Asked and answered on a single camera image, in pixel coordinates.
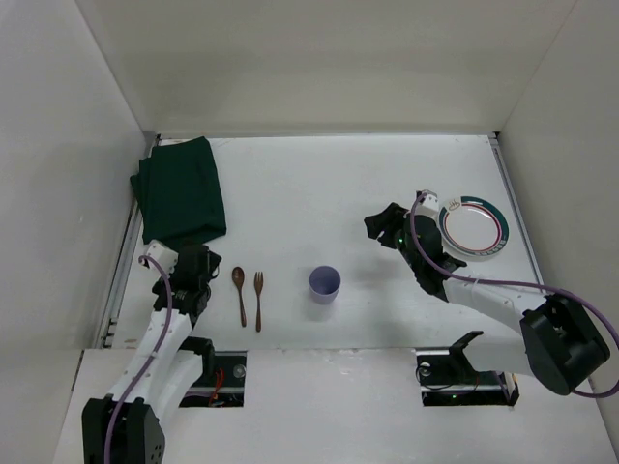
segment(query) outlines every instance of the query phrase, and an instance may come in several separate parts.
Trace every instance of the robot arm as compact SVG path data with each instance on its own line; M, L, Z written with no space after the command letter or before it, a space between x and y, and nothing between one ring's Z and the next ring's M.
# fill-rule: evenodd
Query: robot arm
M84 462L162 462L169 418L190 386L203 374L213 374L211 340L190 335L211 296L209 282L221 258L206 246L186 246L177 254L157 242L146 255L168 275L172 302L168 306L160 279L153 287L155 310L135 355L105 398L91 398L84 407Z
M430 193L416 212L420 246L442 269L456 276L473 275L466 263L445 253L435 218L438 199ZM409 211L392 203L366 217L368 236L397 249L417 282L430 295L465 305L499 321L515 338L470 333L449 348L457 371L510 371L535 376L557 394L567 395L609 358L609 350L584 308L559 295L508 286L489 286L449 278L424 259L412 240Z

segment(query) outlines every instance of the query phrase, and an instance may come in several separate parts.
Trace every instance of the lavender plastic cup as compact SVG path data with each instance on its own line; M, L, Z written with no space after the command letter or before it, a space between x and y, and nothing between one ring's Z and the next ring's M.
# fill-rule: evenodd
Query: lavender plastic cup
M331 266L320 266L309 275L309 290L312 299L320 305L328 305L339 292L341 277Z

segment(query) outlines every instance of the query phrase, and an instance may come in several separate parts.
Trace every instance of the folded green towel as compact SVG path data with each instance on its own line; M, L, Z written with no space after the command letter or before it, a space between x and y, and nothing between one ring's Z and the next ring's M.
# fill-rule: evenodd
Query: folded green towel
M145 244L176 251L225 235L225 212L211 144L204 137L155 147L131 177L144 218Z

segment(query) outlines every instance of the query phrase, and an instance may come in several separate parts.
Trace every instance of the white plate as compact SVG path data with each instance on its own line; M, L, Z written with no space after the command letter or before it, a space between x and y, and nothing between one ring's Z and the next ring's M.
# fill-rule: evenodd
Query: white plate
M446 201L438 225L445 242L468 256L496 254L510 237L510 228L499 209L476 196Z

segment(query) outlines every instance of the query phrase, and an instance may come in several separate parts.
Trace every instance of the purple cable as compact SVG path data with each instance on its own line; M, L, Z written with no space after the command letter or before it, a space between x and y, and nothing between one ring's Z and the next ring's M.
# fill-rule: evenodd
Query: purple cable
M172 287L170 286L170 281L167 278L167 274L165 273L163 268L160 266L160 264L157 261L155 261L153 258L151 258L150 256L142 255L139 258L137 258L137 260L139 262L142 262L144 260L148 261L153 266L155 266L155 269L157 269L157 271L159 271L159 273L162 275L163 283L165 284L165 293L167 296L167 313L165 314L165 324L163 325L162 334L159 335L159 339L157 340L157 343L155 344L155 348L153 348L153 354L148 357L148 359L146 360L142 368L139 369L135 377L133 377L132 382L127 386L127 389L123 391L123 394L120 395L120 398L118 398L118 402L116 403L116 406L114 407L114 410L112 411L112 415L109 418L109 422L107 423L107 430L105 432L105 444L103 446L103 463L104 464L111 464L110 455L111 455L111 446L112 446L112 434L114 432L114 424L116 423L116 420L118 419L118 414L120 413L120 410L123 407L125 400L129 396L129 393L132 392L132 390L135 388L139 380L142 378L142 375L144 375L144 373L148 370L151 363L155 359L155 353L157 353L159 349L162 347L163 341L165 340L165 335L167 334L167 330L170 327L170 322L172 321Z
M615 328L612 327L612 324L610 324L610 321L608 319L606 319L605 316L598 309L596 309L592 304L588 303L587 301L583 300L578 295L575 295L572 292L569 292L567 290L563 290L562 288L552 287L550 285L542 285L540 283L520 282L518 280L494 280L494 279L489 279L489 278L464 277L462 275L452 274L449 271L446 271L443 268L441 268L434 261L432 261L429 258L429 256L427 256L427 254L424 251L424 249L422 248L422 246L419 244L419 238L417 237L417 232L415 230L415 219L414 219L414 217L415 217L415 210L417 209L417 206L422 201L424 201L424 198L426 198L426 196L427 196L427 193L426 192L422 192L422 194L417 197L417 199L413 203L412 208L410 209L410 231L411 231L411 235L413 236L413 242L415 243L415 247L417 248L419 253L424 257L426 262L428 264L430 264L430 266L436 272L442 274L445 277L455 278L457 280L462 280L464 282L479 283L479 284L483 284L483 285L506 285L506 286L516 286L516 287L537 288L539 290L545 290L546 292L556 293L557 295L562 295L564 297L567 297L567 298L569 298L571 300L574 300L578 304L583 305L584 307L589 309L589 311L591 311L591 313L593 313L594 316L596 316L598 319L600 319L600 322L602 322L602 324L604 324L604 327L606 327L606 329L610 333L610 336L612 336L612 339L614 340L615 344L617 345L617 348L619 348L619 333L617 333ZM614 385L614 387L612 387L608 391L603 391L602 393L587 393L586 391L574 390L574 394L577 394L579 396L584 396L585 398L608 398L610 396L613 396L617 392L619 392L619 380Z

